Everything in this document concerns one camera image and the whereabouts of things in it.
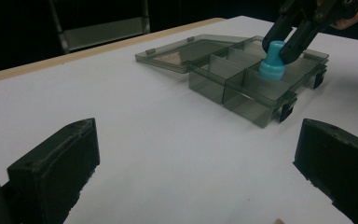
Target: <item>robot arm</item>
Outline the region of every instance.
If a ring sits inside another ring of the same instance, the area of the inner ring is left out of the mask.
[[[269,49],[274,40],[284,40],[292,31],[292,22],[298,16],[303,21],[280,51],[284,63],[294,62],[323,28],[339,19],[350,19],[358,12],[358,0],[323,0],[317,7],[313,0],[286,0],[280,8],[280,17],[263,39],[263,49]]]

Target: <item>clear plastic box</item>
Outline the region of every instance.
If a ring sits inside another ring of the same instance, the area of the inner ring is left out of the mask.
[[[328,55],[307,49],[286,65],[281,80],[266,80],[258,75],[266,57],[262,40],[199,35],[135,56],[140,63],[189,72],[191,90],[264,128],[292,113],[303,87],[315,89],[322,83]]]

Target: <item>white table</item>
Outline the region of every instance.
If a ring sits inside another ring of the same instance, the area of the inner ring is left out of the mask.
[[[351,221],[292,164],[303,118],[358,136],[358,41],[317,35],[322,86],[260,129],[134,55],[193,35],[265,35],[238,17],[0,80],[0,183],[6,168],[64,125],[96,118],[102,163],[67,224]]]

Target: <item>wooden table edge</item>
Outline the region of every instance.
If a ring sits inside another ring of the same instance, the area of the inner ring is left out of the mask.
[[[37,71],[37,70],[41,70],[44,68],[48,68],[51,66],[55,66],[58,64],[62,64],[62,63],[68,63],[74,60],[78,60],[78,59],[82,59],[85,57],[89,57],[95,54],[99,54],[99,53],[103,53],[103,52],[107,52],[109,50],[113,50],[113,49],[121,49],[130,45],[134,45],[134,44],[138,44],[138,43],[142,43],[148,40],[152,40],[152,39],[156,39],[159,37],[163,37],[166,35],[173,35],[179,32],[183,32],[186,30],[190,30],[190,29],[194,29],[197,27],[201,27],[204,25],[208,25],[208,24],[212,24],[212,23],[216,23],[219,21],[224,21],[225,19],[222,18],[212,18],[212,19],[208,19],[205,21],[198,21],[198,22],[194,22],[194,23],[190,23],[187,25],[183,25],[183,26],[178,26],[178,27],[174,27],[172,29],[168,29],[168,30],[164,30],[164,31],[160,31],[160,32],[155,32],[149,35],[140,35],[134,38],[130,38],[130,39],[125,39],[122,41],[118,41],[118,42],[114,42],[111,44],[107,44],[107,45],[103,45],[100,47],[96,47],[96,48],[92,48],[92,49],[85,49],[79,52],[75,52],[75,53],[70,53],[70,54],[66,54],[66,55],[62,55],[59,57],[55,57],[55,58],[51,58],[51,59],[47,59],[44,61],[40,61],[40,62],[36,62],[36,63],[29,63],[29,64],[25,64],[25,65],[21,65],[18,67],[13,67],[13,68],[9,68],[6,70],[2,70],[0,71],[0,80],[3,79],[7,79],[10,77],[16,77],[22,74],[26,74],[26,73],[30,73],[33,71]]]

